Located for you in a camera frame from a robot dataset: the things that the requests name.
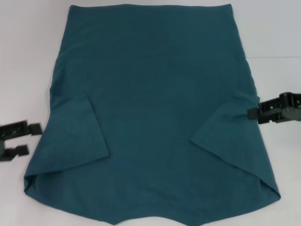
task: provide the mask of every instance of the white table surface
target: white table surface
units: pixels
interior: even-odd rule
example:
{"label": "white table surface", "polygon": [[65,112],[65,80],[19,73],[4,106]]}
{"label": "white table surface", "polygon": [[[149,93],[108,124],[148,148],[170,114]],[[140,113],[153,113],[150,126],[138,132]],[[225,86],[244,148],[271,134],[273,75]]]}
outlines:
{"label": "white table surface", "polygon": [[[261,100],[285,91],[301,93],[300,0],[0,0],[0,124],[41,122],[49,116],[49,86],[70,5],[200,5],[231,3]],[[282,199],[266,208],[211,226],[300,226],[300,122],[269,123],[261,132]],[[39,137],[7,141],[28,144]],[[1,226],[107,226],[65,213],[27,197],[23,174],[31,156],[0,163]],[[164,218],[126,221],[121,226],[182,226]]]}

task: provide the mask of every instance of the folded shirt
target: folded shirt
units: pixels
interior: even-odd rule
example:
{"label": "folded shirt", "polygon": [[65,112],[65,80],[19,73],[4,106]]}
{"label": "folded shirt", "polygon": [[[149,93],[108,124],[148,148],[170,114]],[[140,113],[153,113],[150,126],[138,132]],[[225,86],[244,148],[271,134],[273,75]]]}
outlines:
{"label": "folded shirt", "polygon": [[25,193],[110,224],[257,210],[280,199],[258,103],[231,5],[71,6]]}

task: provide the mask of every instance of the black clamp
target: black clamp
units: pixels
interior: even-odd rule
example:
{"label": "black clamp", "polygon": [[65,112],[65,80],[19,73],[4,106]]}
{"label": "black clamp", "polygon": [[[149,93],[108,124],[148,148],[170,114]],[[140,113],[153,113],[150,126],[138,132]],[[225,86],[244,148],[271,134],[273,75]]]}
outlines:
{"label": "black clamp", "polygon": [[16,155],[28,155],[27,145],[6,149],[4,142],[9,139],[31,135],[41,135],[40,124],[27,125],[27,121],[16,122],[9,125],[0,126],[0,161],[11,161]]}
{"label": "black clamp", "polygon": [[301,121],[301,94],[282,93],[279,98],[259,103],[248,110],[248,118],[257,120],[258,124]]}

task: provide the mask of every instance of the fabric fold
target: fabric fold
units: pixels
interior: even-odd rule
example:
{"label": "fabric fold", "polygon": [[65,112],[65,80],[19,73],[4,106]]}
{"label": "fabric fold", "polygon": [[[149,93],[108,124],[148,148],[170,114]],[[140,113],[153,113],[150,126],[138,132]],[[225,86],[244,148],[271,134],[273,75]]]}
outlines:
{"label": "fabric fold", "polygon": [[280,197],[257,121],[247,118],[247,110],[258,103],[259,97],[236,91],[190,141],[223,161],[257,176]]}
{"label": "fabric fold", "polygon": [[25,190],[38,174],[67,170],[109,155],[88,97],[53,97],[47,126],[25,173]]}

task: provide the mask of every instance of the teal garment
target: teal garment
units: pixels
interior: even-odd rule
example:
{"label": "teal garment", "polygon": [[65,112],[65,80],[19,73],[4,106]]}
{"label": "teal garment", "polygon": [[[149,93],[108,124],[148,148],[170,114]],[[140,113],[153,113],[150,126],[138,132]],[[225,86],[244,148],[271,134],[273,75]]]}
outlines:
{"label": "teal garment", "polygon": [[231,5],[71,6],[25,192],[110,224],[188,226],[280,199]]}

